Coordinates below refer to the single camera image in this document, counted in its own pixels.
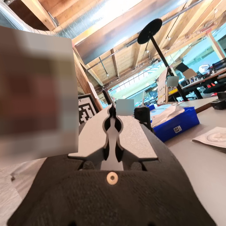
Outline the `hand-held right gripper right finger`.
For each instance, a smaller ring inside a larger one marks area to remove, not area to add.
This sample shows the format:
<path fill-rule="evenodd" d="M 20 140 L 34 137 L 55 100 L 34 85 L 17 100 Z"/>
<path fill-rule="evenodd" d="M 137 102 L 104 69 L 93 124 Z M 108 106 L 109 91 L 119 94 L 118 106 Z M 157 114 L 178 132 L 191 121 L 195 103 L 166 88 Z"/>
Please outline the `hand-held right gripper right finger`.
<path fill-rule="evenodd" d="M 143 128 L 147 134 L 153 134 L 147 127 L 140 124 L 133 116 L 116 115 L 116 107 L 113 107 L 115 128 L 118 131 L 115 155 L 118 162 L 124 165 L 132 165 L 134 162 L 157 160 L 155 153 Z"/>

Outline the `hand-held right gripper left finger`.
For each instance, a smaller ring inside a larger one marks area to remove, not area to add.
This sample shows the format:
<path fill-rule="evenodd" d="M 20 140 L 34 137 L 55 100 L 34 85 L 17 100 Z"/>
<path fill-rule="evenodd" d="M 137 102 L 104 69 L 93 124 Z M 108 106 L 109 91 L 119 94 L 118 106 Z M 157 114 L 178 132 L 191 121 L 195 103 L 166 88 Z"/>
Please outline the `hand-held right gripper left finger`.
<path fill-rule="evenodd" d="M 68 158 L 101 162 L 109 156 L 109 136 L 113 104 L 108 105 L 83 126 L 78 139 L 78 152 L 68 154 Z"/>

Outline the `blue plastic bin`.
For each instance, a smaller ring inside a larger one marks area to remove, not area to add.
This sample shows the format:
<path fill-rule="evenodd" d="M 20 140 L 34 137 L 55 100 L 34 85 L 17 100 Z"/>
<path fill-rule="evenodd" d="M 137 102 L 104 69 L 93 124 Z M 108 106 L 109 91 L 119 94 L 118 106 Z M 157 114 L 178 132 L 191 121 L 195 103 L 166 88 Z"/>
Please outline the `blue plastic bin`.
<path fill-rule="evenodd" d="M 184 107 L 184 109 L 185 112 L 153 128 L 155 135 L 162 142 L 166 142 L 200 123 L 194 106 Z"/>

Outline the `crumpled white paper heap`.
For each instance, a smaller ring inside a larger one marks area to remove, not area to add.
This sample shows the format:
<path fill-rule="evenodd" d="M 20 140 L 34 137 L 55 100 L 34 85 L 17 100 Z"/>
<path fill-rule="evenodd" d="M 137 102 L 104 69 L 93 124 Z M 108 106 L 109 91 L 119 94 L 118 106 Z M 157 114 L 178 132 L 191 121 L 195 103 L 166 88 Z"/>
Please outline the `crumpled white paper heap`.
<path fill-rule="evenodd" d="M 174 117 L 183 112 L 185 112 L 184 107 L 180 105 L 171 105 L 160 114 L 151 116 L 151 127 L 154 128 L 156 126 L 159 126 L 160 124 L 163 124 L 168 120 L 173 119 Z"/>

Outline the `open instruction booklet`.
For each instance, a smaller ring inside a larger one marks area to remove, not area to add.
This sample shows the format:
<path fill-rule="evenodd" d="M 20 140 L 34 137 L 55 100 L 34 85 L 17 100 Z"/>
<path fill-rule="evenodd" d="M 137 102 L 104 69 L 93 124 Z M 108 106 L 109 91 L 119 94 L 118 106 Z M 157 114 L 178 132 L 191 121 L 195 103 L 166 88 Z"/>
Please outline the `open instruction booklet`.
<path fill-rule="evenodd" d="M 215 127 L 210 131 L 193 138 L 191 142 L 200 143 L 217 151 L 226 153 L 226 128 Z"/>

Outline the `long dark-legged desk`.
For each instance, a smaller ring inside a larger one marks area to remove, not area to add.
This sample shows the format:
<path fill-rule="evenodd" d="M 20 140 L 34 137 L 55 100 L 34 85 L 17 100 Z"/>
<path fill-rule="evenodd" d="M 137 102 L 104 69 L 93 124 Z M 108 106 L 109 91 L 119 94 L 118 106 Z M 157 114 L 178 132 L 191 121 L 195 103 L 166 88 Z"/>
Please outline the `long dark-legged desk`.
<path fill-rule="evenodd" d="M 197 90 L 197 87 L 200 87 L 202 84 L 206 85 L 207 81 L 210 80 L 210 82 L 211 82 L 212 79 L 218 78 L 219 75 L 225 74 L 225 73 L 226 73 L 226 68 L 218 70 L 217 72 L 213 73 L 211 76 L 209 76 L 207 78 L 199 79 L 197 81 L 194 81 L 194 82 L 184 86 L 182 88 L 182 90 L 186 91 L 188 89 L 191 89 L 195 93 L 195 95 L 198 99 L 203 99 L 201 93 Z"/>

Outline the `black round-top pole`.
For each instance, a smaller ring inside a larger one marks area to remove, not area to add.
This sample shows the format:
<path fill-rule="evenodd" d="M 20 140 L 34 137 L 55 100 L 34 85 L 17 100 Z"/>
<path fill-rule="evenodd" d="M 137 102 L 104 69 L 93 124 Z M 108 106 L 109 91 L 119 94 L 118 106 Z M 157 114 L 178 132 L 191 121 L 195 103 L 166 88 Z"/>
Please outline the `black round-top pole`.
<path fill-rule="evenodd" d="M 148 25 L 146 25 L 143 30 L 140 32 L 138 38 L 137 38 L 137 43 L 138 44 L 145 44 L 147 43 L 149 40 L 152 41 L 157 53 L 159 54 L 161 60 L 163 61 L 164 65 L 167 68 L 167 73 L 166 75 L 168 75 L 168 73 L 170 74 L 170 78 L 175 78 L 178 79 L 178 76 L 175 76 L 168 64 L 168 62 L 166 61 L 162 51 L 160 50 L 157 42 L 154 39 L 154 35 L 160 30 L 162 26 L 162 20 L 160 18 L 156 18 L 154 20 L 152 20 Z"/>

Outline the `wooden post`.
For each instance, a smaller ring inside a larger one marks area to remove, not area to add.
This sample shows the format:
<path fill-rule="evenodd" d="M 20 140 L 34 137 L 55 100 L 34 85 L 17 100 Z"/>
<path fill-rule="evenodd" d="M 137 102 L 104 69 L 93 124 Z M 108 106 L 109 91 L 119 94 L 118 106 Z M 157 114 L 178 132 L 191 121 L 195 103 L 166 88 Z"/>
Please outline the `wooden post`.
<path fill-rule="evenodd" d="M 94 86 L 89 81 L 87 75 L 85 74 L 85 71 L 82 68 L 82 64 L 81 64 L 82 60 L 78 58 L 80 57 L 80 55 L 77 53 L 77 50 L 75 49 L 75 47 L 73 47 L 73 56 L 74 56 L 76 76 L 82 90 L 84 91 L 85 94 L 91 94 L 98 111 L 103 110 L 103 107 L 100 103 L 99 97 L 94 89 Z"/>

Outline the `silver air duct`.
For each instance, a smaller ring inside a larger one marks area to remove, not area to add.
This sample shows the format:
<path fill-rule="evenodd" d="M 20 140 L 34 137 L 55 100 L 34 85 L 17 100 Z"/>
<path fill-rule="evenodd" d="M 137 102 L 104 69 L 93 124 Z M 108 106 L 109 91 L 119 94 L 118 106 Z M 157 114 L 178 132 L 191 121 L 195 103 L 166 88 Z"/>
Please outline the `silver air duct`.
<path fill-rule="evenodd" d="M 95 0 L 51 32 L 53 36 L 73 39 L 96 24 L 107 24 L 141 0 Z"/>

